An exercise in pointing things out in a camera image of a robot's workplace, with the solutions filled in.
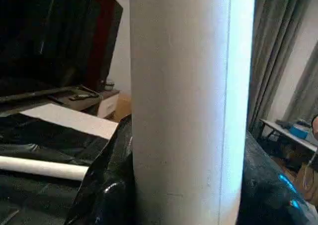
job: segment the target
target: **drawer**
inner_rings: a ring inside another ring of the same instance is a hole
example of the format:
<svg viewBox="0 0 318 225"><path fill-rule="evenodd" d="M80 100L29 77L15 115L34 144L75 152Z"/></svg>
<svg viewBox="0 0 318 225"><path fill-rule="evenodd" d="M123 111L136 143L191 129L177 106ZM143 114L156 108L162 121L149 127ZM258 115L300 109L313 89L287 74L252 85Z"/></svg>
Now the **drawer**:
<svg viewBox="0 0 318 225"><path fill-rule="evenodd" d="M116 94L114 96L102 100L97 113L97 116L99 118L105 118L116 110L118 96L119 94Z"/></svg>

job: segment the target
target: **cardboard tube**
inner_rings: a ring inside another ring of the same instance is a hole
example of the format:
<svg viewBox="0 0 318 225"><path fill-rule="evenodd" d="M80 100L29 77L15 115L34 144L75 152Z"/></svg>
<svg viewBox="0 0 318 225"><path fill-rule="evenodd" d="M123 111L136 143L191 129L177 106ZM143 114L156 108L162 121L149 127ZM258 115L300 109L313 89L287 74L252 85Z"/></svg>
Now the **cardboard tube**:
<svg viewBox="0 0 318 225"><path fill-rule="evenodd" d="M0 156L0 169L82 181L88 167Z"/></svg>
<svg viewBox="0 0 318 225"><path fill-rule="evenodd" d="M254 0L130 0L143 225L234 225Z"/></svg>

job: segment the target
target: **cardboard box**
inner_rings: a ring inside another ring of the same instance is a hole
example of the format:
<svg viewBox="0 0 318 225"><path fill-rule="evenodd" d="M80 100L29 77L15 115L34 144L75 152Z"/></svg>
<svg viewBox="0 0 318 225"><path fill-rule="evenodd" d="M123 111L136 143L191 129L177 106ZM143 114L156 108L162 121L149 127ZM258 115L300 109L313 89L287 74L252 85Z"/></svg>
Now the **cardboard box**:
<svg viewBox="0 0 318 225"><path fill-rule="evenodd" d="M120 122L121 119L131 114L131 112L131 97L127 94L120 93L113 116L113 121Z"/></svg>

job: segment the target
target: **white paper roll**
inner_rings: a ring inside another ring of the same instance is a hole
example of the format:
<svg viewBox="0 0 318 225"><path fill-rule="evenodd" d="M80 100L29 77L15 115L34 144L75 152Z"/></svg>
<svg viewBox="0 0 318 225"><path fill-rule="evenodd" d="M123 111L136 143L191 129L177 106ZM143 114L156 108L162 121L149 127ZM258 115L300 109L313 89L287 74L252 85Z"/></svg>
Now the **white paper roll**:
<svg viewBox="0 0 318 225"><path fill-rule="evenodd" d="M130 0L143 225L234 225L254 0Z"/></svg>
<svg viewBox="0 0 318 225"><path fill-rule="evenodd" d="M88 167L0 156L0 169L82 181Z"/></svg>

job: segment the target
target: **curtain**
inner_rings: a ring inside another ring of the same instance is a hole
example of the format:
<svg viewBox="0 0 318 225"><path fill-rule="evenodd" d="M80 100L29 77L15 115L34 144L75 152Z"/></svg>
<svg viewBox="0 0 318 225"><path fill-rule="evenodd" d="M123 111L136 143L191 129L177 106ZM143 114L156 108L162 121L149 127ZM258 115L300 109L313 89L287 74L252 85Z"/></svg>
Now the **curtain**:
<svg viewBox="0 0 318 225"><path fill-rule="evenodd" d="M256 0L247 126L266 118L309 0Z"/></svg>
<svg viewBox="0 0 318 225"><path fill-rule="evenodd" d="M318 42L307 62L305 70L297 84L284 119L295 121L304 119L311 122L318 114Z"/></svg>

